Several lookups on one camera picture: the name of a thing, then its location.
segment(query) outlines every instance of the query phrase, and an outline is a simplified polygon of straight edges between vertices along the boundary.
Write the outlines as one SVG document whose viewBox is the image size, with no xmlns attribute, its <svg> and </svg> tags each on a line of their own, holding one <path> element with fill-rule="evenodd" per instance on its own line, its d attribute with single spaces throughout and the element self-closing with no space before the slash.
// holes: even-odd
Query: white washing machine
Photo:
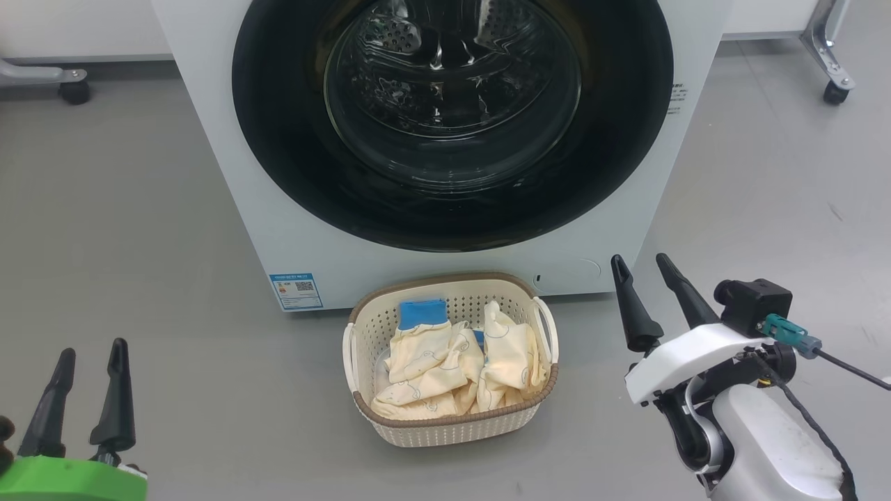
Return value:
<svg viewBox="0 0 891 501">
<path fill-rule="evenodd" d="M 611 290 L 731 5 L 153 2 L 287 311 L 473 270 Z"/>
</svg>

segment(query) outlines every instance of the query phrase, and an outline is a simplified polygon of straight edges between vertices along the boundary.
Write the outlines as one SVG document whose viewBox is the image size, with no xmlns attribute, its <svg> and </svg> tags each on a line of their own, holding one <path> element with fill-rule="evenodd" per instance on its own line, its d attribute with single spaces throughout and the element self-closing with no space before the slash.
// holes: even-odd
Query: gray floor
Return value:
<svg viewBox="0 0 891 501">
<path fill-rule="evenodd" d="M 838 55 L 860 86 L 839 108 L 794 42 L 723 45 L 635 269 L 670 333 L 665 251 L 703 292 L 766 277 L 827 351 L 891 374 L 891 4 L 851 7 Z M 280 313 L 174 69 L 95 68 L 72 108 L 0 93 L 0 412 L 24 427 L 61 349 L 78 351 L 64 440 L 88 457 L 111 340 L 130 341 L 151 499 L 700 499 L 663 418 L 632 406 L 609 296 L 551 300 L 560 384 L 525 429 L 396 449 L 343 381 L 346 313 Z M 792 384 L 887 497 L 891 398 L 822 361 Z M 13 439 L 12 445 L 18 446 Z"/>
</svg>

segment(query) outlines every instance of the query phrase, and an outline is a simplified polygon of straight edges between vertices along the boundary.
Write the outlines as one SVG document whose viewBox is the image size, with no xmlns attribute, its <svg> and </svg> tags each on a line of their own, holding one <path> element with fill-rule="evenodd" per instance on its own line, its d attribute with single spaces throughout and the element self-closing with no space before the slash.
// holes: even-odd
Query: cable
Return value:
<svg viewBox="0 0 891 501">
<path fill-rule="evenodd" d="M 767 375 L 771 378 L 773 383 L 780 387 L 782 392 L 786 395 L 786 398 L 789 400 L 789 403 L 792 404 L 794 408 L 798 409 L 798 412 L 801 413 L 801 417 L 805 418 L 805 422 L 808 426 L 817 432 L 820 440 L 832 453 L 832 457 L 835 457 L 836 461 L 841 465 L 841 486 L 838 487 L 838 491 L 841 493 L 842 501 L 857 501 L 857 493 L 854 488 L 854 474 L 851 472 L 851 467 L 847 465 L 845 457 L 841 455 L 841 452 L 836 445 L 832 443 L 832 440 L 830 440 L 826 431 L 823 431 L 823 428 L 821 428 L 813 417 L 811 417 L 811 413 L 807 412 L 805 406 L 798 401 L 798 398 L 795 397 L 792 390 L 786 386 L 786 382 L 782 380 L 780 375 L 777 374 L 772 367 L 767 365 L 767 362 L 764 362 L 762 358 L 758 356 L 753 356 L 753 358 L 761 368 L 767 372 Z"/>
<path fill-rule="evenodd" d="M 842 362 L 841 360 L 839 360 L 839 359 L 833 357 L 832 355 L 826 353 L 826 352 L 823 351 L 822 349 L 815 348 L 815 349 L 813 350 L 813 353 L 817 354 L 817 355 L 820 356 L 820 357 L 825 358 L 827 361 L 829 361 L 829 362 L 831 362 L 831 363 L 833 363 L 833 364 L 835 364 L 835 365 L 838 365 L 839 367 L 845 369 L 846 371 L 848 371 L 848 372 L 851 373 L 851 374 L 859 375 L 860 377 L 862 377 L 862 378 L 865 379 L 866 381 L 871 382 L 872 384 L 878 385 L 880 388 L 884 388 L 885 390 L 889 390 L 889 391 L 891 391 L 891 384 L 888 384 L 888 383 L 886 383 L 886 382 L 880 380 L 878 377 L 876 377 L 876 376 L 874 376 L 874 375 L 872 375 L 872 374 L 867 374 L 867 373 L 865 373 L 864 371 L 858 369 L 857 367 L 854 367 L 853 365 L 850 365 L 850 364 L 848 364 L 848 363 L 846 363 L 846 362 Z"/>
</svg>

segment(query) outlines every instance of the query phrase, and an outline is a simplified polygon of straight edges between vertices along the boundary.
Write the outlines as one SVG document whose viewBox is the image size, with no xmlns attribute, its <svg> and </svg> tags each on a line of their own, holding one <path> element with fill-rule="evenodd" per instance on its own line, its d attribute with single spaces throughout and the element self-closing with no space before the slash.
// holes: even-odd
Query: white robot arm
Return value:
<svg viewBox="0 0 891 501">
<path fill-rule="evenodd" d="M 634 291 L 625 262 L 614 257 L 628 348 L 645 354 L 625 376 L 625 386 L 635 404 L 652 404 L 666 417 L 681 460 L 707 496 L 716 501 L 856 500 L 844 458 L 785 385 L 795 375 L 796 349 L 806 358 L 823 356 L 818 340 L 783 318 L 791 292 L 766 280 L 724 281 L 715 291 L 715 299 L 725 305 L 719 317 L 668 256 L 659 254 L 657 262 L 691 330 L 660 345 L 662 328 Z M 784 330 L 788 326 L 798 330 Z M 768 386 L 787 392 L 839 461 L 759 389 Z"/>
</svg>

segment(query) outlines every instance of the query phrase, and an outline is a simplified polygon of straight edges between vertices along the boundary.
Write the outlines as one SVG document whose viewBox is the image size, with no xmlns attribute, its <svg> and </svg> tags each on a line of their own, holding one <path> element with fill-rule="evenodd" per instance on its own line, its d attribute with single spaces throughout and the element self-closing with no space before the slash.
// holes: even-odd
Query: basket handle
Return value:
<svg viewBox="0 0 891 501">
<path fill-rule="evenodd" d="M 347 386 L 350 394 L 356 393 L 359 387 L 359 374 L 356 368 L 356 337 L 354 336 L 355 324 L 350 322 L 343 330 L 343 371 L 347 376 Z"/>
<path fill-rule="evenodd" d="M 544 330 L 547 332 L 546 337 L 541 332 L 538 335 L 542 338 L 542 344 L 551 349 L 551 363 L 556 364 L 560 359 L 560 341 L 557 339 L 557 325 L 554 323 L 554 317 L 541 298 L 535 296 L 532 298 L 532 302 L 544 316 Z"/>
</svg>

